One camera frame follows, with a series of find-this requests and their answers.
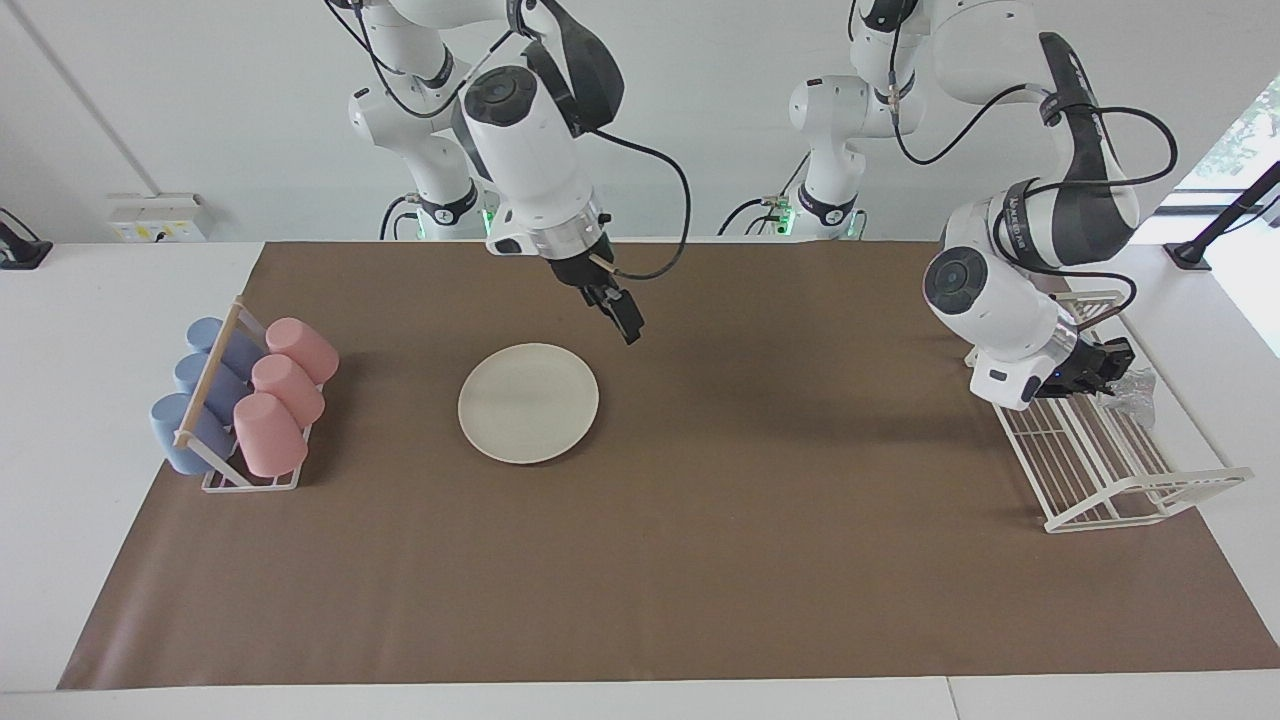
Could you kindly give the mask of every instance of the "dish rack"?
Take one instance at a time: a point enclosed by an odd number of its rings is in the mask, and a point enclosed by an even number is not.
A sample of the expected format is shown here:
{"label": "dish rack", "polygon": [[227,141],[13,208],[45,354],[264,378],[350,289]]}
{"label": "dish rack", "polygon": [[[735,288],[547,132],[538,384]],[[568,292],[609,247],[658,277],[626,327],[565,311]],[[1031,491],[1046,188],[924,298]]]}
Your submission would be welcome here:
{"label": "dish rack", "polygon": [[[212,466],[212,470],[205,473],[201,480],[201,489],[207,493],[246,493],[246,492],[271,492],[271,491],[287,491],[298,487],[298,478],[302,477],[302,465],[298,465],[296,470],[287,475],[279,475],[275,478],[257,478],[256,475],[248,474],[248,471],[241,471],[232,465],[230,460],[236,460],[237,451],[239,450],[239,442],[237,441],[232,447],[232,456],[229,460],[223,460],[212,450],[209,448],[195,433],[196,421],[200,419],[200,410],[205,405],[205,400],[209,397],[209,391],[212,388],[214,372],[218,364],[223,361],[223,355],[227,354],[227,346],[230,343],[232,334],[237,328],[243,328],[244,333],[259,345],[259,347],[266,348],[266,328],[262,323],[255,318],[247,307],[244,307],[243,297],[237,297],[232,302],[230,310],[227,311],[227,318],[223,319],[221,331],[219,331],[218,337],[214,340],[214,346],[209,351],[209,361],[205,364],[205,370],[200,374],[200,382],[196,383],[195,392],[191,393],[191,402],[187,405],[187,414],[182,418],[182,425],[178,432],[174,433],[174,447],[179,450],[189,448],[192,452],[198,455]],[[316,386],[321,393],[324,392],[324,386]],[[311,428],[314,425],[307,425],[302,428],[302,439],[307,445],[311,443]],[[236,429],[228,428],[228,430],[234,434]]]}
{"label": "dish rack", "polygon": [[[1111,309],[1120,293],[1056,299],[1083,323]],[[1253,478],[1248,468],[1175,471],[1142,425],[1094,396],[1037,398],[1023,413],[995,409],[1048,533],[1151,525]]]}

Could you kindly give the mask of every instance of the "cup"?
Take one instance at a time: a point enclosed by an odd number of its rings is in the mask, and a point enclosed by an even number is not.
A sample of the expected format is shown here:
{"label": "cup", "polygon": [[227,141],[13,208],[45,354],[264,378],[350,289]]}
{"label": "cup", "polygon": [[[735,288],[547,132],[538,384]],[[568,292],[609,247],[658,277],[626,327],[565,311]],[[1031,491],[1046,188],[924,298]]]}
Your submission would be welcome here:
{"label": "cup", "polygon": [[[218,333],[223,331],[223,322],[218,318],[201,318],[187,328],[187,345],[192,352],[209,352],[214,348]],[[266,351],[250,340],[239,328],[232,331],[232,340],[227,343],[227,352],[223,352],[223,365],[230,368],[236,377],[248,382],[253,375],[253,363],[266,355]]]}
{"label": "cup", "polygon": [[[196,352],[178,361],[178,366],[173,369],[173,382],[178,386],[178,392],[196,393],[200,374],[205,372],[209,360],[207,352]],[[219,363],[214,370],[214,382],[209,387],[209,395],[205,396],[205,407],[209,407],[223,425],[230,425],[236,404],[247,396],[248,387],[243,380],[236,377],[230,368]]]}
{"label": "cup", "polygon": [[324,396],[306,370],[287,355],[268,355],[253,365],[253,389],[280,398],[300,428],[324,414]]}
{"label": "cup", "polygon": [[248,471],[278,478],[297,470],[307,459],[307,443],[289,410],[268,392],[236,404],[236,437]]}
{"label": "cup", "polygon": [[[151,429],[155,430],[156,439],[164,447],[164,454],[174,470],[183,475],[204,475],[212,470],[212,466],[204,457],[196,455],[196,451],[189,447],[178,450],[173,446],[174,433],[182,427],[182,416],[187,413],[189,404],[191,396],[186,393],[165,396],[151,406]],[[209,407],[200,409],[200,418],[196,420],[193,432],[200,442],[209,446],[209,450],[212,450],[223,460],[230,457],[232,451],[236,450],[236,441]]]}
{"label": "cup", "polygon": [[287,355],[321,386],[338,372],[338,351],[311,325],[297,318],[282,318],[266,328],[266,347]]}

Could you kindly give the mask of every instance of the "leather mat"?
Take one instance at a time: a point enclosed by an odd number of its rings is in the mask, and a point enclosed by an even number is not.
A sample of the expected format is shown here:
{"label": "leather mat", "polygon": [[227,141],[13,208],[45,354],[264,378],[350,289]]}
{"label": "leather mat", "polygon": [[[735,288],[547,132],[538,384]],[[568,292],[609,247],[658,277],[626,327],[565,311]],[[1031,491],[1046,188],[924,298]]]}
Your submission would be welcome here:
{"label": "leather mat", "polygon": [[[627,283],[649,324],[625,347],[536,259],[270,245],[250,309],[343,354],[302,487],[206,496],[161,469],[60,687],[1280,666],[1198,512],[1041,529],[920,297],[933,252],[694,246]],[[602,392],[586,439],[531,468],[457,421],[471,369],[521,342]]]}

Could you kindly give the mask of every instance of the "pink cup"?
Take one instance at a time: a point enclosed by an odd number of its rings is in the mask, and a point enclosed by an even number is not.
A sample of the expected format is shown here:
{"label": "pink cup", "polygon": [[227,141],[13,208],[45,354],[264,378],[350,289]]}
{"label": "pink cup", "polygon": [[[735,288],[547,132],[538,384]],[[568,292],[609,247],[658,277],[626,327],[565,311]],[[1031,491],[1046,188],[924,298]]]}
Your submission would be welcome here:
{"label": "pink cup", "polygon": [[338,372],[338,351],[311,325],[297,318],[282,318],[266,328],[266,346],[302,365],[312,384],[324,384]]}
{"label": "pink cup", "polygon": [[324,414],[324,396],[306,370],[285,355],[268,355],[253,364],[253,389],[279,397],[300,428]]}
{"label": "pink cup", "polygon": [[236,404],[236,437],[248,471],[259,478],[287,475],[307,459],[302,430],[274,395],[255,392]]}

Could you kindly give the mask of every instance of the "black mount base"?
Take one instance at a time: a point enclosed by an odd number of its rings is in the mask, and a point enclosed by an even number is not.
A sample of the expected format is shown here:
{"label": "black mount base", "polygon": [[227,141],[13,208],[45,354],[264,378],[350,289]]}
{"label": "black mount base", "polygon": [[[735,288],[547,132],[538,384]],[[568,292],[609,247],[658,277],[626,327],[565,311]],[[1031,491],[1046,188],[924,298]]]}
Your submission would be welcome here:
{"label": "black mount base", "polygon": [[1203,256],[1199,259],[1199,261],[1192,261],[1192,260],[1188,260],[1188,259],[1183,258],[1181,252],[1183,252],[1183,246],[1184,245],[1185,243],[1181,243],[1181,242],[1170,242],[1170,243],[1165,245],[1165,252],[1169,254],[1169,258],[1174,261],[1175,265],[1178,265],[1179,268],[1181,268],[1184,270],[1212,270],[1213,269],[1212,265],[1208,264],[1208,260],[1204,260]]}
{"label": "black mount base", "polygon": [[49,241],[32,242],[31,246],[36,249],[36,254],[26,260],[0,260],[0,270],[35,270],[45,261],[49,251],[54,249],[54,243]]}

